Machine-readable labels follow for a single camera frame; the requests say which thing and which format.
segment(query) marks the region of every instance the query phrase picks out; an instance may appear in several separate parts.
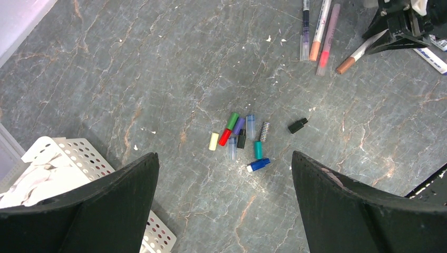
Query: white wall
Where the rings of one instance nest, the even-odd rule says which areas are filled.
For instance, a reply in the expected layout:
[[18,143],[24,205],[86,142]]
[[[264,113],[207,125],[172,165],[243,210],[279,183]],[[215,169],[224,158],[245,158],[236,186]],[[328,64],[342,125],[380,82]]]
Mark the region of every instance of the white wall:
[[57,0],[0,0],[0,67]]

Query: pink paint marker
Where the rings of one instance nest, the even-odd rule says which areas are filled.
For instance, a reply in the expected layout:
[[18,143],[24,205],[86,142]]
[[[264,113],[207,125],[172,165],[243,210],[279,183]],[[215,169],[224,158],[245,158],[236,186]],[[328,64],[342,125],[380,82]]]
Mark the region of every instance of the pink paint marker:
[[332,39],[334,38],[335,26],[337,25],[338,14],[340,13],[340,4],[334,4],[331,12],[331,19],[324,40],[323,51],[320,56],[320,63],[317,69],[317,75],[324,76],[326,71],[327,60],[329,59],[329,51],[331,50]]

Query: green marker cap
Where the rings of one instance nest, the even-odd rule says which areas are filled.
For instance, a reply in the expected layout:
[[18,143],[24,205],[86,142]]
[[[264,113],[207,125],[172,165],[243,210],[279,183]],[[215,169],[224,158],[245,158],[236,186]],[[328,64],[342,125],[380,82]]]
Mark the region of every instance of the green marker cap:
[[227,129],[233,130],[233,127],[235,126],[238,117],[239,117],[239,114],[237,114],[236,112],[231,113],[231,117],[227,123]]

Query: teal marker cap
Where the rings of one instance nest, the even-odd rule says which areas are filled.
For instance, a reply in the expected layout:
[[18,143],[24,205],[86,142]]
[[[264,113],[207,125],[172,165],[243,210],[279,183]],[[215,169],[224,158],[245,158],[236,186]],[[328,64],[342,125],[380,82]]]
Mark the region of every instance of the teal marker cap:
[[255,141],[255,158],[260,160],[263,158],[263,143]]

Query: yellow marker cap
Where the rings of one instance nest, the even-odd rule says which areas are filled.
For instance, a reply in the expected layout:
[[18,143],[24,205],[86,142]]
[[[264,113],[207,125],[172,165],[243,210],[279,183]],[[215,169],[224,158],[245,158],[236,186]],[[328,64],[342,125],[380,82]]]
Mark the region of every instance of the yellow marker cap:
[[216,150],[216,146],[217,146],[217,140],[219,139],[219,134],[218,133],[211,133],[211,140],[210,140],[210,146],[209,146],[209,150],[211,151],[215,151]]

